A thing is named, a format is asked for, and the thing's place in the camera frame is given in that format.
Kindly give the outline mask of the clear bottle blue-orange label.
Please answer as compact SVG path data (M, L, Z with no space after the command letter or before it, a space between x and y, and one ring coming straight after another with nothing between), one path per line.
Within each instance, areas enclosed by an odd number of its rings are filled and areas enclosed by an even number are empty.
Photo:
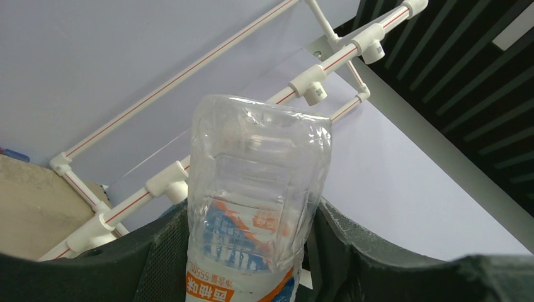
M331 163L332 120L237 96L191 127L187 301L294 301Z

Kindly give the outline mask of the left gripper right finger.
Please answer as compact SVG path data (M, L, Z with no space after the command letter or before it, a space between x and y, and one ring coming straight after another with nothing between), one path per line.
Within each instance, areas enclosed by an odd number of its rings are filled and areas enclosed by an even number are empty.
M307 241L307 301L532 301L533 257L442 261L395 245L322 200Z

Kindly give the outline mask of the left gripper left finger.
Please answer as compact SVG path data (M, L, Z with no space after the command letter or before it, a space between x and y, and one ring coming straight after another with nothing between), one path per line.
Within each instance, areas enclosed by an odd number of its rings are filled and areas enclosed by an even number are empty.
M1 254L1 301L184 301L187 204L74 257Z

